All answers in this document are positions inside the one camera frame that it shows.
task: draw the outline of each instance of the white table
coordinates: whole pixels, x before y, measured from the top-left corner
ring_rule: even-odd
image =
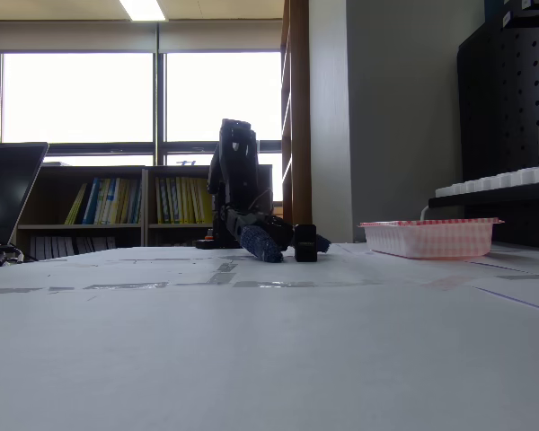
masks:
[[[539,251],[287,255],[0,268],[0,431],[539,431]]]

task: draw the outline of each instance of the ceiling light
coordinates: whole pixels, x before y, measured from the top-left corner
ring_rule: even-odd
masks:
[[[132,21],[165,21],[157,0],[119,0]]]

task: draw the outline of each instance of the ceiling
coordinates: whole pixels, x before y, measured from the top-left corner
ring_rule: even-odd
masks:
[[[158,0],[170,20],[281,18],[284,0]],[[0,21],[127,20],[119,0],[0,0]]]

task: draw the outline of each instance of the bright sky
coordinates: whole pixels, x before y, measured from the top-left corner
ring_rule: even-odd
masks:
[[[260,140],[279,140],[280,56],[271,53],[168,54],[170,141],[217,141],[222,119],[252,123]],[[4,55],[3,142],[151,142],[151,54]],[[168,164],[211,155],[170,155]],[[71,165],[151,165],[151,156],[47,157]],[[281,200],[281,155],[274,199]]]

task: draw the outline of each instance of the black panel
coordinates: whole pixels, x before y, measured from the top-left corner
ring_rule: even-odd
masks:
[[[539,1],[504,4],[460,47],[457,70],[464,180],[539,166]],[[499,217],[496,240],[539,246],[539,199],[522,198],[468,201],[465,216]]]

